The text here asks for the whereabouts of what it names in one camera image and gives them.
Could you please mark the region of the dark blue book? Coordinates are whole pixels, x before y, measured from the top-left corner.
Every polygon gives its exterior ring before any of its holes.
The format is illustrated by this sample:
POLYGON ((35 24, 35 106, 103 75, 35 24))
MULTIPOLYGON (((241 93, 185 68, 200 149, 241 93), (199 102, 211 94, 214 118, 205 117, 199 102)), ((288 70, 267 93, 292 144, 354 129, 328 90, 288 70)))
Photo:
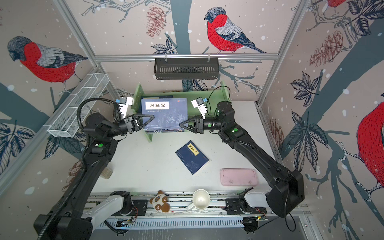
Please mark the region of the dark blue book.
POLYGON ((166 96, 144 96, 141 99, 173 99, 172 95, 166 95, 166 96))
POLYGON ((209 162, 209 159, 192 141, 187 142, 184 146, 178 149, 175 154, 192 175, 196 174, 209 162))
POLYGON ((147 133, 183 132, 180 123, 188 119, 186 98, 142 99, 142 114, 155 118, 144 127, 147 133))

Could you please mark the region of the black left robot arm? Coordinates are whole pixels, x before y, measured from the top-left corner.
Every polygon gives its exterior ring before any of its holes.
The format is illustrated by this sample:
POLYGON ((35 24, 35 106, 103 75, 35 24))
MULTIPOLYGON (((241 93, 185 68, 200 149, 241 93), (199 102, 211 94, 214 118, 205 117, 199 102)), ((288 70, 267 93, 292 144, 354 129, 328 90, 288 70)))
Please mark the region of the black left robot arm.
POLYGON ((93 210, 84 212, 91 191, 116 152, 118 141, 115 137, 138 132, 154 118, 154 115, 141 114, 122 118, 119 104, 104 98, 90 98, 79 105, 77 122, 87 139, 80 159, 81 168, 51 211, 36 218, 34 228, 39 240, 88 240, 95 228, 111 215, 122 209, 132 209, 130 193, 118 191, 93 210), (95 101, 113 104, 113 123, 99 113, 89 115, 82 123, 83 107, 95 101))

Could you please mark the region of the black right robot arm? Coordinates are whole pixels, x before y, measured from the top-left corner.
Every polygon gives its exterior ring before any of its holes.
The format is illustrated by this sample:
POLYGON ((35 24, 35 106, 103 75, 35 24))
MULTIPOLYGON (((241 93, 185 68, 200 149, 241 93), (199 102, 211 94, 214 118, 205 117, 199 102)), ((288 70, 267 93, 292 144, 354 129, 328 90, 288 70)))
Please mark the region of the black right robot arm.
POLYGON ((290 171, 268 155, 235 121, 235 110, 230 102, 219 102, 214 117, 195 116, 180 123, 180 127, 195 134, 218 131, 222 142, 243 155, 267 180, 272 190, 266 193, 270 209, 285 218, 305 199, 304 178, 290 171))

